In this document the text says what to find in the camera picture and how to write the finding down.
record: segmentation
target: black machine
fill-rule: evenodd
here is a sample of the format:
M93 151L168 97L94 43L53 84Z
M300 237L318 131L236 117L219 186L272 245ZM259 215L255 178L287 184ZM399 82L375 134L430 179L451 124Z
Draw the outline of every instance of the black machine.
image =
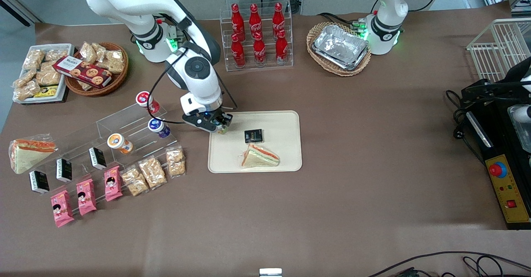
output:
M528 117L525 111L529 109L531 115L531 92L524 88L531 86L531 82L520 82L531 75L530 66L531 58L528 58L510 69L499 82L482 79L463 88L459 109L454 113L458 124L454 137L464 139L465 127L466 136L473 135L480 149L480 153L475 154L489 171L509 229L531 229L531 148L523 145L527 144L526 137L531 141L531 117L529 122L519 122L515 116L519 109L524 113L518 114ZM474 150L466 139L464 141Z

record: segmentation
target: brown table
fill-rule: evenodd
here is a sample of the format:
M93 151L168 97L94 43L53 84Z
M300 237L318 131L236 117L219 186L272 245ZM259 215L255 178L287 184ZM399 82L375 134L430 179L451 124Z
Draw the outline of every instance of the brown table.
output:
M456 249L529 263L531 231L505 230L484 168L452 137L454 107L443 98L446 89L459 91L477 78L468 42L509 16L507 5L411 13L392 52L373 56L352 78L327 73L307 54L306 34L320 17L294 16L292 68L226 73L220 62L241 111L298 112L303 167L295 173L212 174L208 134L173 126L186 149L186 176L56 228L49 197L32 193L27 175L15 175L4 156L0 271L234 277L282 267L287 277L364 276L410 256ZM219 38L217 21L205 27ZM47 132L58 138L131 105L163 70L139 54L121 24L36 30L39 44L122 45L129 78L98 99L71 94L64 104L14 104L0 141L4 154L11 139ZM164 79L154 96L179 109L183 93ZM465 271L455 255L412 265Z

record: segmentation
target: red emergency stop button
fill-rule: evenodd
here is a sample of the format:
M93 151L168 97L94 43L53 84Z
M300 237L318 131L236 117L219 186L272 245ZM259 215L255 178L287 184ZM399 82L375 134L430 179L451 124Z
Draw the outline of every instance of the red emergency stop button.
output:
M507 207L510 209L516 207L516 201L507 201Z
M489 166L489 173L502 179L507 175L507 167L502 162L496 162Z

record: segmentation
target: coca-cola bottle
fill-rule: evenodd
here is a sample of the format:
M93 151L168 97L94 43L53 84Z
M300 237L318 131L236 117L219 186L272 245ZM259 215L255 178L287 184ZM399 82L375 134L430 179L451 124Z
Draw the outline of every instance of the coca-cola bottle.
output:
M260 32L262 34L262 19L258 14L258 5L253 3L251 5L251 16L249 17L249 26L251 27L251 36L254 39L255 33Z
M243 26L243 17L239 13L239 7L236 3L231 5L233 12L231 21L233 24L233 31L238 35L239 41L245 41L245 27Z
M277 49L277 63L283 66L288 60L288 41L286 41L286 32L284 29L278 31L278 39L275 46Z
M282 3L275 3L275 14L273 15L273 40L277 40L277 33L284 29L284 13L282 12Z
M262 32L253 33L254 39L254 61L256 62L257 67L263 67L266 65L266 45L262 41Z
M233 33L231 37L233 39L231 50L233 52L234 62L236 63L236 67L241 69L242 67L245 67L245 54L243 52L243 46L239 42L237 33Z

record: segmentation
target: yellow control panel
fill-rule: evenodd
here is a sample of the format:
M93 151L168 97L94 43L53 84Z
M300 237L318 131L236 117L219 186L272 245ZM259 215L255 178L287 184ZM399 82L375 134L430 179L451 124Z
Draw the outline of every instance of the yellow control panel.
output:
M529 222L529 214L514 182L505 155L485 161L499 205L507 223Z

